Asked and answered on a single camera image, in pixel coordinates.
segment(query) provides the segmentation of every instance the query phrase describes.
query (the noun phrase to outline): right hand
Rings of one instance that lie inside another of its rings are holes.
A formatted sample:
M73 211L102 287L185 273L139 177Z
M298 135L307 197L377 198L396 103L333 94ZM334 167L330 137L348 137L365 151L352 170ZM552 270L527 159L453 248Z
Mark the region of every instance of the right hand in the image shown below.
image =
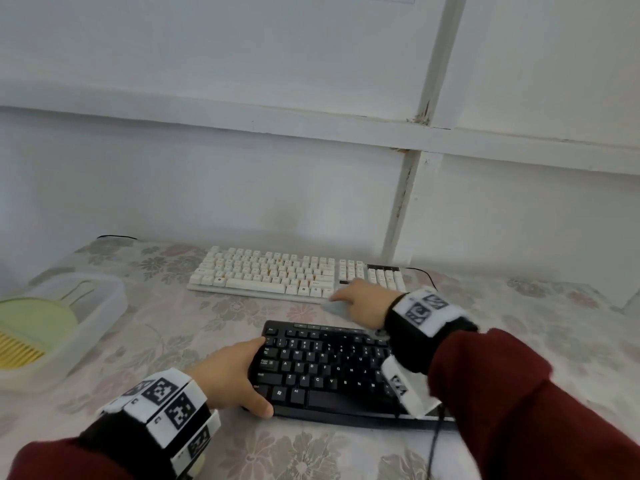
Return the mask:
M330 301L350 303L351 320L365 328L377 330L384 327L387 310L396 298L404 293L382 288L361 279L355 279L349 286L336 291Z

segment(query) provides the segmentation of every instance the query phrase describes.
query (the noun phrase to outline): black keyboard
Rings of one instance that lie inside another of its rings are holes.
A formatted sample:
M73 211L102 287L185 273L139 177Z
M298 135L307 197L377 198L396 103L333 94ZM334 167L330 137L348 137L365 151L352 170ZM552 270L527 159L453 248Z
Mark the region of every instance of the black keyboard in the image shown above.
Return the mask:
M276 416L363 428L435 428L438 413L414 419L397 400L380 366L385 340L362 330L269 320L266 342L249 371L253 388ZM446 414L443 428L455 428Z

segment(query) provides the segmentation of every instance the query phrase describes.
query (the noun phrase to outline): left hand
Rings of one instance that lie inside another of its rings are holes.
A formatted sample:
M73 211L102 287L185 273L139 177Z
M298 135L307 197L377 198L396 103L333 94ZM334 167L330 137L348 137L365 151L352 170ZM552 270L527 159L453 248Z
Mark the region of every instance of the left hand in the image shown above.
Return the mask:
M273 406L253 389L247 377L253 356L264 340L258 337L222 347L184 371L207 396L210 409L242 406L261 418L273 416Z

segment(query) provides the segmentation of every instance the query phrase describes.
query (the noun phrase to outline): space bar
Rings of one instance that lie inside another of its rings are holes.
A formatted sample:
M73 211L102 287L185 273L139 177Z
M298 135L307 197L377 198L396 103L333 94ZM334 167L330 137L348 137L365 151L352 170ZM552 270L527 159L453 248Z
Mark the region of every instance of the space bar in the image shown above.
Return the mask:
M335 414L395 418L394 405L390 399L361 396L354 399L343 394L309 391L308 409Z
M225 288L236 288L238 290L251 291L267 291L267 293L284 293L284 285L277 283L263 283L261 281L236 280L230 278L227 280Z

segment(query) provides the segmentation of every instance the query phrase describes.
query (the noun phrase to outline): white keyboard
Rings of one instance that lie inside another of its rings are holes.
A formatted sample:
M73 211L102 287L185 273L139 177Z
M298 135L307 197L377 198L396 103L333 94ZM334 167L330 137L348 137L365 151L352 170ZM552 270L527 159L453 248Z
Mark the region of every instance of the white keyboard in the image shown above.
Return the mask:
M256 298L324 303L334 290L361 278L406 291L400 268L362 261L213 246L187 288Z

